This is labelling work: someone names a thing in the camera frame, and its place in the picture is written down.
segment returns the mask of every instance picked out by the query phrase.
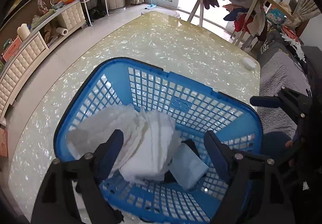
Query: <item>white towel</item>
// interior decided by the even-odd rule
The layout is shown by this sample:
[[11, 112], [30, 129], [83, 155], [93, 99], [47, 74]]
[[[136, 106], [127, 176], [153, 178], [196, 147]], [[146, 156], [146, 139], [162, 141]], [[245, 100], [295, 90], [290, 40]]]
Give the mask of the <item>white towel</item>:
[[124, 142], [110, 176], [120, 170], [129, 182], [164, 180], [181, 138], [180, 132], [174, 131], [174, 118], [157, 110], [137, 112], [132, 105], [106, 107], [67, 134], [67, 147], [79, 159], [87, 152], [93, 153], [116, 129], [123, 132]]

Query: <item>folded cloth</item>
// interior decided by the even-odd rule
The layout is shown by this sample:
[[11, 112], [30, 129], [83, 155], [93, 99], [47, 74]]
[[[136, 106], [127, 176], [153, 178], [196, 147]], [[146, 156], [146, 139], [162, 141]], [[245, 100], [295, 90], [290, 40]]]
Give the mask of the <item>folded cloth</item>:
[[208, 166], [186, 145], [181, 143], [173, 155], [169, 171], [185, 190], [191, 189], [208, 171]]
[[250, 24], [253, 21], [253, 17], [249, 17], [247, 22], [244, 24], [245, 21], [245, 17], [246, 17], [246, 13], [241, 15], [240, 18], [237, 21], [234, 21], [234, 25], [235, 25], [235, 31], [236, 32], [240, 32], [244, 26], [246, 32], [250, 33], [248, 30], [247, 25]]
[[231, 11], [231, 13], [229, 13], [228, 15], [226, 15], [223, 19], [225, 21], [229, 21], [229, 22], [234, 22], [236, 21], [236, 17], [238, 15], [239, 12], [248, 12], [249, 9], [246, 9], [246, 8], [236, 8], [236, 9], [233, 9]]
[[[250, 8], [253, 0], [229, 0], [231, 3], [235, 5], [239, 5], [244, 8]], [[247, 31], [255, 36], [255, 35], [260, 35], [263, 32], [264, 26], [265, 26], [265, 19], [266, 19], [266, 14], [265, 10], [263, 8], [263, 2], [262, 0], [258, 0], [258, 2], [255, 5], [254, 11], [255, 11], [255, 16], [254, 16], [254, 22], [252, 24], [247, 25]]]
[[[187, 139], [185, 141], [182, 141], [181, 143], [184, 143], [184, 144], [188, 145], [188, 147], [198, 156], [198, 158], [200, 158], [198, 149], [196, 147], [196, 144], [194, 144], [194, 141], [192, 139]], [[173, 177], [171, 172], [168, 171], [164, 175], [164, 182], [165, 183], [171, 183], [171, 182], [177, 182], [177, 181], [175, 180], [175, 178]]]
[[180, 132], [175, 132], [175, 120], [153, 110], [140, 114], [148, 122], [137, 151], [120, 169], [124, 180], [144, 184], [144, 179], [163, 181], [168, 164], [181, 143]]
[[112, 105], [79, 123], [68, 132], [66, 142], [73, 157], [79, 159], [93, 153], [119, 129], [124, 142], [110, 177], [119, 170], [126, 181], [162, 181], [181, 143], [180, 133], [174, 128], [174, 118], [157, 110], [137, 112], [132, 105]]
[[93, 114], [79, 123], [76, 129], [67, 133], [66, 143], [75, 159], [106, 142], [114, 130], [123, 132], [123, 147], [115, 161], [111, 174], [120, 169], [135, 153], [142, 139], [143, 129], [147, 127], [146, 119], [132, 105], [112, 105]]

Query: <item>marble table top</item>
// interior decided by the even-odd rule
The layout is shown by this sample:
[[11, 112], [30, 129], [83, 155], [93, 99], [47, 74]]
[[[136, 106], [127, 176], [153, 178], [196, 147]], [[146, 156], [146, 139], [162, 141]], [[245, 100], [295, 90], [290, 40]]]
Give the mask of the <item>marble table top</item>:
[[246, 69], [238, 47], [212, 32], [155, 11], [120, 27], [81, 56], [50, 88], [17, 145], [9, 188], [30, 220], [46, 171], [55, 158], [53, 137], [68, 104], [101, 62], [130, 57], [201, 82], [249, 104], [259, 94], [260, 66]]

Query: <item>cardboard box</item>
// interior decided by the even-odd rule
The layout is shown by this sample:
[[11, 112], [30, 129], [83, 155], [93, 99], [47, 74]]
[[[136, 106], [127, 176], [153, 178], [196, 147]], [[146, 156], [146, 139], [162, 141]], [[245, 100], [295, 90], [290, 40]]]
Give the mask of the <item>cardboard box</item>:
[[0, 128], [0, 156], [8, 157], [8, 132]]
[[8, 61], [11, 56], [14, 55], [15, 51], [19, 49], [20, 44], [22, 43], [19, 36], [16, 37], [16, 39], [8, 46], [6, 51], [3, 53], [3, 59], [5, 61]]

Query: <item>toilet paper roll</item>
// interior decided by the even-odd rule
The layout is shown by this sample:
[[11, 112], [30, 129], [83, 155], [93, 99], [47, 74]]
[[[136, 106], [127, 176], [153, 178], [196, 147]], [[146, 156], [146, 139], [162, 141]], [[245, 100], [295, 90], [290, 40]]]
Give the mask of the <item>toilet paper roll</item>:
[[30, 34], [30, 30], [28, 29], [27, 24], [22, 24], [20, 27], [18, 27], [17, 33], [21, 40], [25, 40]]
[[65, 29], [65, 28], [62, 28], [62, 27], [57, 27], [56, 28], [56, 32], [59, 33], [59, 34], [61, 34], [61, 35], [67, 35], [68, 30]]

